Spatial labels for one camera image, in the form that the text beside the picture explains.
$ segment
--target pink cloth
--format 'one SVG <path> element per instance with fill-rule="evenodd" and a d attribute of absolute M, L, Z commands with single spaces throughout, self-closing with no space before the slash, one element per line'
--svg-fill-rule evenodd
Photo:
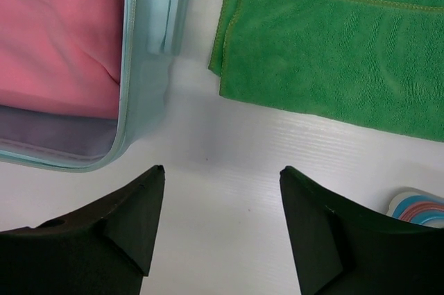
<path fill-rule="evenodd" d="M 0 104 L 116 118 L 124 0 L 0 0 Z"/>

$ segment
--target light blue container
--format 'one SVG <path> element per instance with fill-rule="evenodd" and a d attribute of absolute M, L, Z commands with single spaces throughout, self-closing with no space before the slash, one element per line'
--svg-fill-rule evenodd
<path fill-rule="evenodd" d="M 117 159 L 164 112 L 169 65 L 180 50 L 188 0 L 125 0 L 119 118 L 0 107 L 0 160 L 91 171 Z"/>

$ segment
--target pink towel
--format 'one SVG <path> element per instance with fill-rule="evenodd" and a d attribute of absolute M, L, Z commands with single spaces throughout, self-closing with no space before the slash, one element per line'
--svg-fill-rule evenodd
<path fill-rule="evenodd" d="M 116 118 L 124 0 L 0 0 L 0 104 Z"/>

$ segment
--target black plastic part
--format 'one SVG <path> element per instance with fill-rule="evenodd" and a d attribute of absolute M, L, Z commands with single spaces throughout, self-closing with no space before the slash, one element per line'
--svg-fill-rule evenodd
<path fill-rule="evenodd" d="M 374 212 L 294 168 L 281 172 L 302 295 L 444 294 L 444 230 Z"/>
<path fill-rule="evenodd" d="M 0 233 L 0 295 L 139 294 L 163 192 L 156 166 L 79 210 Z"/>

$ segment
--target white surface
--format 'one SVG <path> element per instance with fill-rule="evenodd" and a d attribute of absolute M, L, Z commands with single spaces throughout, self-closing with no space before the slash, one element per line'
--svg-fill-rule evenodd
<path fill-rule="evenodd" d="M 165 120 L 90 174 L 0 163 L 0 230 L 36 226 L 125 185 L 154 164 L 166 191 L 142 294 L 299 294 L 279 171 L 293 165 L 385 212 L 404 186 L 444 196 L 444 144 L 222 99 L 206 70 L 222 0 L 191 0 Z"/>

